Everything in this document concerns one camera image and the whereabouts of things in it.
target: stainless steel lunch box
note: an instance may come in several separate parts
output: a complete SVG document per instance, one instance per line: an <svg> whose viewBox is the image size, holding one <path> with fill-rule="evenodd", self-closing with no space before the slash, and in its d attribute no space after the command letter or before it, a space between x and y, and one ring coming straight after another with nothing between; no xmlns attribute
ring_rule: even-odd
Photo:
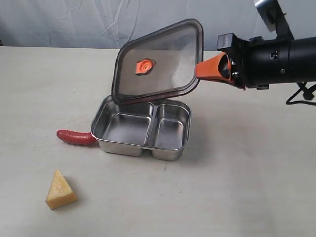
<svg viewBox="0 0 316 237"><path fill-rule="evenodd" d="M106 152L140 156L148 149L156 159L175 161L189 139L190 122L191 110L180 101L117 105L108 96L90 130Z"/></svg>

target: sausage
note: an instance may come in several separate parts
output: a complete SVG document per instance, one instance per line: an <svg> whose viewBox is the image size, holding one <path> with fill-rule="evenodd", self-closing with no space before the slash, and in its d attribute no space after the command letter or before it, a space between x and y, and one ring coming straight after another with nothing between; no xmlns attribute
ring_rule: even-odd
<svg viewBox="0 0 316 237"><path fill-rule="evenodd" d="M96 139L90 132L73 132L68 130L59 130L56 133L57 137L69 144L74 145L92 145Z"/></svg>

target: black cable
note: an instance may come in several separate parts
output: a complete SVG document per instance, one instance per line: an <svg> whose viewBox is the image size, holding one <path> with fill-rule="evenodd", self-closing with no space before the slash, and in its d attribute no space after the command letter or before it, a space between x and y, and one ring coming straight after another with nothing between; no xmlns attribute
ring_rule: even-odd
<svg viewBox="0 0 316 237"><path fill-rule="evenodd" d="M288 98L288 100L286 101L287 105L296 105L296 104L304 104L304 105L313 105L316 106L316 102L310 102L310 101L305 101L305 100L296 100L296 101L292 101L301 91L304 91L304 93L312 93L313 91L316 90L316 85L313 85L312 87L310 87L309 89L306 88L306 84L305 83L297 83L297 85L300 87L298 89L298 91L296 91L290 98Z"/></svg>

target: cheese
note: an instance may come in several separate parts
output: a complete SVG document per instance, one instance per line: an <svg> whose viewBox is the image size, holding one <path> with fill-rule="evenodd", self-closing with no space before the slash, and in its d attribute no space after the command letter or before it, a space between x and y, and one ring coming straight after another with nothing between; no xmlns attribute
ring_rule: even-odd
<svg viewBox="0 0 316 237"><path fill-rule="evenodd" d="M71 189L59 169L56 169L47 195L47 205L50 209L54 210L74 201L77 201L76 194Z"/></svg>

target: lunch box lid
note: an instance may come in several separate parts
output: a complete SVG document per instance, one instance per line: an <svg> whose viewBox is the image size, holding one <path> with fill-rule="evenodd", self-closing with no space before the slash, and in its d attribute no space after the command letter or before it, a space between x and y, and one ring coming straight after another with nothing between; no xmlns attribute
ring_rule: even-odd
<svg viewBox="0 0 316 237"><path fill-rule="evenodd" d="M201 23L187 19L127 43L118 53L112 98L131 104L176 97L199 83L195 65L203 61Z"/></svg>

